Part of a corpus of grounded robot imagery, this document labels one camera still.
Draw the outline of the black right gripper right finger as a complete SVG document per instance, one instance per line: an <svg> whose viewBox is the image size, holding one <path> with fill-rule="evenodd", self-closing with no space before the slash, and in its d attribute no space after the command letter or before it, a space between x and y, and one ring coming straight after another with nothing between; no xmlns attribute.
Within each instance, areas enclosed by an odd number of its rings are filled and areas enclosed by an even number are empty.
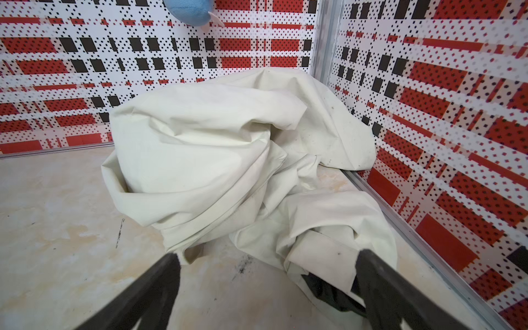
<svg viewBox="0 0 528 330"><path fill-rule="evenodd" d="M360 251L356 272L373 329L467 329L371 250Z"/></svg>

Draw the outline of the cream white zip jacket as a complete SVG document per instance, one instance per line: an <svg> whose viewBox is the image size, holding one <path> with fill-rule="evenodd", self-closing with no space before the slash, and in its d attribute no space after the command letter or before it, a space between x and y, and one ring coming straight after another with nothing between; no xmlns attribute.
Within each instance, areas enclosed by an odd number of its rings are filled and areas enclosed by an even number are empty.
<svg viewBox="0 0 528 330"><path fill-rule="evenodd" d="M332 316L365 315L361 250L397 264L394 236L361 191L330 191L319 166L362 171L373 134L300 70L265 67L137 96L110 114L102 166L117 209L163 236L181 262L228 235L283 270Z"/></svg>

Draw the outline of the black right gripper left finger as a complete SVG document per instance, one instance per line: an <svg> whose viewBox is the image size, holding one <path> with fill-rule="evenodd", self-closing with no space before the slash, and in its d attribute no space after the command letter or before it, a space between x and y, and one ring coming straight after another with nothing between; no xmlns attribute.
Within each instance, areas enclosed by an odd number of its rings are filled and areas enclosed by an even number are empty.
<svg viewBox="0 0 528 330"><path fill-rule="evenodd" d="M177 254L165 254L78 329L166 329L180 288Z"/></svg>

